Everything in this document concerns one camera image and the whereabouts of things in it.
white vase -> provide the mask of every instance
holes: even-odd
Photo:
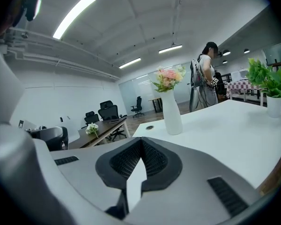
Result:
[[[267,114],[272,118],[281,116],[281,97],[274,98],[266,96],[267,101]]]
[[[180,134],[182,132],[182,121],[173,90],[161,92],[160,96],[163,100],[163,117],[168,134]]]

woman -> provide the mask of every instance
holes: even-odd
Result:
[[[218,47],[214,42],[208,42],[198,57],[201,72],[204,76],[204,82],[199,87],[199,92],[203,98],[205,107],[213,106],[218,103],[217,95],[214,88],[211,86],[211,81],[214,78],[215,72],[211,65],[212,59],[217,57]]]

checkered tablecloth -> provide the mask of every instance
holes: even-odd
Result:
[[[243,89],[252,89],[252,90],[261,90],[259,86],[252,85],[248,80],[245,81],[237,81],[237,82],[230,82],[227,84],[227,94],[226,97],[230,97],[233,93],[238,90]]]

desk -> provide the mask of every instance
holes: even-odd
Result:
[[[226,97],[230,97],[232,100],[232,94],[237,90],[243,90],[244,91],[244,102],[245,100],[245,91],[246,90],[259,90],[262,89],[259,86],[252,85],[248,80],[246,81],[237,81],[237,82],[230,82],[227,84],[227,94]],[[260,106],[263,106],[263,92],[260,92]]]
[[[83,129],[80,129],[78,131],[80,138],[69,143],[68,148],[77,149],[77,148],[84,148],[84,147],[92,147],[92,146],[95,146],[98,142],[100,142],[102,140],[104,141],[104,143],[107,143],[105,138],[108,137],[110,135],[110,133],[117,130],[122,125],[124,125],[124,131],[125,131],[127,138],[131,137],[127,124],[126,124],[126,117],[121,118],[118,122],[115,122],[115,123],[110,124],[110,121],[111,120],[96,122],[96,124],[99,126],[98,131],[97,131],[98,137],[96,136],[96,134],[87,135],[85,133],[86,127]]]
[[[258,188],[281,158],[281,117],[266,107],[227,100],[181,116],[183,132],[169,135],[163,120],[140,124],[134,137],[152,137],[205,152]],[[146,127],[153,125],[152,130]]]
[[[155,102],[154,102],[155,100],[158,103],[159,110],[162,111],[163,110],[163,101],[161,100],[161,97],[156,97],[154,99],[150,99],[150,100],[148,100],[148,102],[152,101],[154,110],[155,110],[155,112],[157,112]]]

hair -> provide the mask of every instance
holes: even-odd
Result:
[[[206,46],[204,47],[202,53],[198,56],[198,59],[197,59],[197,60],[200,59],[200,56],[201,56],[201,55],[203,55],[203,54],[206,55],[206,54],[209,52],[209,49],[210,49],[210,48],[213,48],[213,49],[214,49],[214,53],[218,53],[218,51],[219,51],[219,48],[217,47],[216,43],[214,43],[214,42],[208,42],[208,43],[206,44]]]

